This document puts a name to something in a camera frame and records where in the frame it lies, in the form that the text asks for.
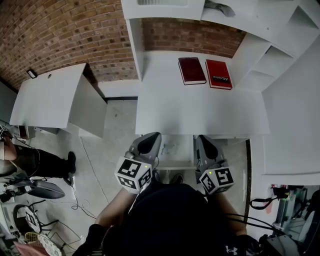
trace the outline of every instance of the dark red book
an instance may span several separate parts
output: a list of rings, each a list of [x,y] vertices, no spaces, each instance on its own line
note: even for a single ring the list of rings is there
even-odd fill
[[[232,82],[225,62],[207,59],[205,66],[211,88],[232,89]]]
[[[179,58],[178,64],[185,86],[200,85],[207,82],[198,58]]]

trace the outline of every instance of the white desk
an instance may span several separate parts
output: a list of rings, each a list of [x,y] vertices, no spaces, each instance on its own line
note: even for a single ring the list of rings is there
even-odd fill
[[[145,73],[138,97],[136,134],[215,135],[251,137],[270,133],[262,94],[221,90],[206,84],[184,85],[180,57],[198,57],[207,78],[206,59],[231,59],[192,52],[147,52]]]
[[[102,137],[107,104],[84,77],[85,66],[68,66],[24,81],[10,124]]]

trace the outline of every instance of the pink fabric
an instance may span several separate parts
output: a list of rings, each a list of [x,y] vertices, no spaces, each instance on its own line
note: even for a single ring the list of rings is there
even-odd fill
[[[14,242],[16,249],[22,256],[49,256],[45,248],[39,245],[30,246],[29,244],[22,244]]]

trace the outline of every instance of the person's arm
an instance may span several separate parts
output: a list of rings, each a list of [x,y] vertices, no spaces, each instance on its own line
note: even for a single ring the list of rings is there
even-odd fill
[[[12,143],[9,137],[4,137],[5,145],[4,145],[4,159],[14,161],[17,159],[17,151],[15,145]]]
[[[237,211],[232,207],[232,205],[229,203],[227,198],[225,197],[224,194],[222,193],[217,193],[213,194],[210,196],[210,203],[215,204],[215,206],[220,209],[220,211],[223,214],[238,214]],[[234,215],[226,215],[226,217],[230,217],[232,219],[237,219],[243,221],[242,217],[240,216],[234,216]],[[228,220],[227,219],[227,224],[229,226],[229,229],[236,235],[236,236],[241,236],[241,235],[246,235],[247,234],[247,229],[246,225],[241,222],[233,221],[233,220]]]
[[[103,209],[95,220],[95,224],[108,229],[112,225],[120,225],[129,212],[137,194],[129,193],[122,188],[115,198]]]

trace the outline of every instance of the white marker cube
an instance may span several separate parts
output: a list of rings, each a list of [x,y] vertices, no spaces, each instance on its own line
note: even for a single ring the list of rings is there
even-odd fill
[[[149,163],[120,157],[114,175],[119,184],[130,193],[138,194],[151,179],[152,166]]]
[[[201,175],[199,181],[209,195],[227,191],[235,184],[230,169],[230,167],[208,169]]]

